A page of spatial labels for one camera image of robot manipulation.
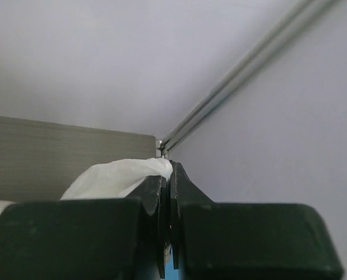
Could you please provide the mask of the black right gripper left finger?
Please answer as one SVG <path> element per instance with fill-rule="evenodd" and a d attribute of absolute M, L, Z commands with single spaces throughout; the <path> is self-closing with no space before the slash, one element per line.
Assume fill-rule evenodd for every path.
<path fill-rule="evenodd" d="M 124 198 L 12 204 L 0 214 L 0 279 L 161 279 L 166 180 Z"/>

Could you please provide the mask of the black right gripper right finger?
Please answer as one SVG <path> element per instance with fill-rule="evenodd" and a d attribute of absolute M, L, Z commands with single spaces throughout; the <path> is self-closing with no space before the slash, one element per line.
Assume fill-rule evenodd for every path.
<path fill-rule="evenodd" d="M 214 202 L 175 162 L 169 182 L 180 279 L 342 279 L 327 226 L 306 204 Z"/>

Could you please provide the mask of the white plastic bag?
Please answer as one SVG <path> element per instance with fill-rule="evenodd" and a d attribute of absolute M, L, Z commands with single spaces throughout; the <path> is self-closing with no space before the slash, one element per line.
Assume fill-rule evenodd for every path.
<path fill-rule="evenodd" d="M 62 195 L 62 200 L 124 198 L 147 177 L 169 179 L 172 164 L 164 158 L 122 159 L 96 164 L 81 173 Z"/>

